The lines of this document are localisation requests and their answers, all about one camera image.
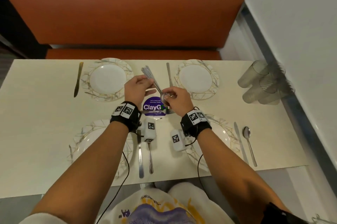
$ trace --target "silver knife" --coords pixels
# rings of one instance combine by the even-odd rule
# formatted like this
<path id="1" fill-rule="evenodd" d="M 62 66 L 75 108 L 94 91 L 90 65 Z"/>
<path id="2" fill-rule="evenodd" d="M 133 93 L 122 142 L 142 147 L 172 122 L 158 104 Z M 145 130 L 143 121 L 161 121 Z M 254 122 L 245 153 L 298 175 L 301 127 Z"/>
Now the silver knife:
<path id="1" fill-rule="evenodd" d="M 139 178 L 144 178 L 143 160 L 141 159 L 141 131 L 137 130 L 137 143 L 139 155 Z"/>
<path id="2" fill-rule="evenodd" d="M 243 161 L 245 161 L 247 164 L 249 164 L 245 149 L 243 148 L 243 145 L 242 145 L 240 131 L 239 131 L 239 128 L 238 128 L 238 125 L 236 124 L 236 122 L 234 122 L 234 129 L 235 129 L 236 135 L 238 136 L 238 141 L 240 143 Z"/>
<path id="3" fill-rule="evenodd" d="M 167 67 L 167 72 L 168 72 L 168 78 L 169 78 L 169 81 L 170 81 L 170 87 L 172 87 L 173 86 L 173 84 L 172 84 L 172 79 L 171 79 L 171 71 L 170 71 L 170 63 L 166 63 L 166 67 Z"/>
<path id="4" fill-rule="evenodd" d="M 78 75 L 77 75 L 77 82 L 76 82 L 75 91 L 74 91 L 74 97 L 77 96 L 78 90 L 80 88 L 80 77 L 82 73 L 82 68 L 83 68 L 83 62 L 80 62 L 80 65 L 78 67 Z"/>

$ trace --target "left hand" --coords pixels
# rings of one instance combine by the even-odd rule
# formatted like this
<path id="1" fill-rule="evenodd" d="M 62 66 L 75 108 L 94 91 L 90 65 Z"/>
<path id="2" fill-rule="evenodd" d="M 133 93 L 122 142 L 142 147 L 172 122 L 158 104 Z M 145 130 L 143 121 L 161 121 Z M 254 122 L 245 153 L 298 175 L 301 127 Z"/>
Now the left hand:
<path id="1" fill-rule="evenodd" d="M 134 103 L 138 110 L 141 110 L 141 103 L 144 101 L 144 97 L 156 92 L 155 89 L 146 91 L 154 88 L 153 82 L 152 78 L 147 79 L 145 75 L 134 76 L 124 85 L 125 101 Z"/>

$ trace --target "graphic t-shirt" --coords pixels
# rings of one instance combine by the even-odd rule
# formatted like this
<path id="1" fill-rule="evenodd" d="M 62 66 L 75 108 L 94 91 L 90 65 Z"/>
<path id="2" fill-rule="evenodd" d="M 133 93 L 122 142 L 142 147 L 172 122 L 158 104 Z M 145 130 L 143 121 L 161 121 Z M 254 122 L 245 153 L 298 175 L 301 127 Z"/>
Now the graphic t-shirt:
<path id="1" fill-rule="evenodd" d="M 190 183 L 180 183 L 165 193 L 155 188 L 135 192 L 105 213 L 99 224 L 177 223 L 233 224 L 231 218 L 203 190 Z M 65 224 L 47 213 L 37 213 L 20 224 Z"/>

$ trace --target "black wrist strap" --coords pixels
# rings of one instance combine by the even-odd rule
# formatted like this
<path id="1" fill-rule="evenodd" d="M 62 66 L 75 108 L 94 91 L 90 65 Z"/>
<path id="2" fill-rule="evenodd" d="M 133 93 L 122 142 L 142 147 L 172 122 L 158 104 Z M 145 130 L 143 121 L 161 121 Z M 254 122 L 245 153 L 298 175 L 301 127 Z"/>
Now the black wrist strap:
<path id="1" fill-rule="evenodd" d="M 110 123 L 118 121 L 125 124 L 129 132 L 133 132 L 138 128 L 140 118 L 141 112 L 138 110 L 138 107 L 132 102 L 124 101 L 112 113 Z"/>
<path id="2" fill-rule="evenodd" d="M 206 128 L 212 129 L 206 116 L 200 110 L 191 110 L 184 115 L 180 122 L 185 136 L 197 138 L 198 135 Z"/>

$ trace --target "gold pattern on plate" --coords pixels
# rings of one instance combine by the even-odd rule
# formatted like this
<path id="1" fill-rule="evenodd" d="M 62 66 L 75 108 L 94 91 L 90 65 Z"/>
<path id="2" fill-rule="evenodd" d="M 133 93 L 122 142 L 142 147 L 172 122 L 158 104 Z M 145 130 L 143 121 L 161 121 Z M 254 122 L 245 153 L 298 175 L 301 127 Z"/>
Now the gold pattern on plate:
<path id="1" fill-rule="evenodd" d="M 205 92 L 195 93 L 195 92 L 188 91 L 188 93 L 191 95 L 191 98 L 195 99 L 195 100 L 204 100 L 204 99 L 208 99 L 208 98 L 212 97 L 213 95 L 215 95 L 216 91 L 218 90 L 219 83 L 220 83 L 219 75 L 213 69 L 213 67 L 211 65 L 209 65 L 209 64 L 207 65 L 207 64 L 205 64 L 204 61 L 197 60 L 197 59 L 186 60 L 183 63 L 179 64 L 179 66 L 176 70 L 176 75 L 174 76 L 174 81 L 176 83 L 176 86 L 179 87 L 179 88 L 184 88 L 184 86 L 182 85 L 182 83 L 179 79 L 179 73 L 184 67 L 189 66 L 189 65 L 199 65 L 199 66 L 203 67 L 204 69 L 206 69 L 209 72 L 209 74 L 211 75 L 211 78 L 212 78 L 212 85 Z"/>
<path id="2" fill-rule="evenodd" d="M 209 120 L 210 123 L 213 122 L 215 124 L 218 124 L 226 131 L 226 133 L 230 137 L 230 149 L 235 154 L 237 154 L 239 157 L 243 158 L 241 150 L 240 150 L 240 143 L 239 143 L 238 139 L 234 136 L 233 128 L 231 126 L 229 126 L 229 123 L 225 119 L 218 118 L 218 117 L 216 117 L 212 114 L 206 114 L 206 118 Z M 187 144 L 191 143 L 192 141 L 194 141 L 194 138 L 187 137 L 187 140 L 186 140 Z M 187 153 L 188 157 L 192 160 L 192 162 L 195 165 L 198 165 L 200 155 L 194 149 L 193 144 L 191 146 L 189 146 L 188 149 L 186 149 L 186 153 Z M 200 160 L 199 168 L 209 172 L 209 169 L 208 169 L 208 166 L 206 164 L 206 161 L 205 161 L 204 157 L 202 157 L 201 160 Z"/>
<path id="3" fill-rule="evenodd" d="M 120 60 L 118 58 L 104 58 L 95 61 L 93 64 L 90 64 L 89 67 L 85 69 L 85 71 L 83 71 L 83 75 L 81 77 L 82 82 L 81 86 L 84 89 L 85 93 L 91 95 L 91 98 L 97 101 L 110 102 L 124 96 L 124 87 L 118 92 L 115 92 L 113 94 L 100 94 L 95 90 L 93 90 L 90 85 L 90 76 L 92 72 L 96 70 L 98 67 L 105 64 L 114 64 L 121 67 L 125 71 L 126 81 L 129 81 L 131 78 L 133 78 L 133 71 L 125 61 Z"/>
<path id="4" fill-rule="evenodd" d="M 68 156 L 68 161 L 73 163 L 76 160 L 76 152 L 78 151 L 78 147 L 80 143 L 93 131 L 101 128 L 106 128 L 110 124 L 110 120 L 96 120 L 91 122 L 89 125 L 86 125 L 81 129 L 81 132 L 76 134 L 72 139 L 69 149 L 70 155 Z M 124 145 L 123 152 L 129 162 L 131 163 L 131 158 L 133 155 L 133 138 L 131 133 L 128 134 L 126 138 L 126 142 Z M 118 169 L 115 175 L 115 178 L 118 178 L 127 170 L 127 162 L 125 161 L 124 156 L 122 155 L 121 160 L 118 165 Z"/>

